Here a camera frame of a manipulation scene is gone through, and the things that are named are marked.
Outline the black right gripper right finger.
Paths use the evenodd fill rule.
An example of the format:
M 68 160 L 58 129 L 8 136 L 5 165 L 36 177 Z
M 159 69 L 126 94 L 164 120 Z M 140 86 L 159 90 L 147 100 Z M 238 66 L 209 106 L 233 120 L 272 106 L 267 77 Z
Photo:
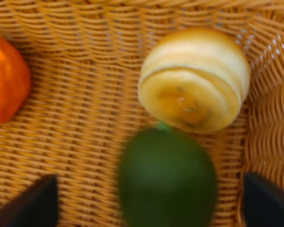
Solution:
M 255 172 L 247 172 L 243 215 L 248 227 L 284 227 L 284 190 Z

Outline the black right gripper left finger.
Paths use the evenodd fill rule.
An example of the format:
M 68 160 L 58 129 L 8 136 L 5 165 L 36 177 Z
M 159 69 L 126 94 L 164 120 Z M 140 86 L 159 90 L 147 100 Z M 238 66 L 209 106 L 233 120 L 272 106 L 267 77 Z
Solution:
M 59 221 L 57 175 L 45 175 L 0 208 L 0 227 L 56 227 Z

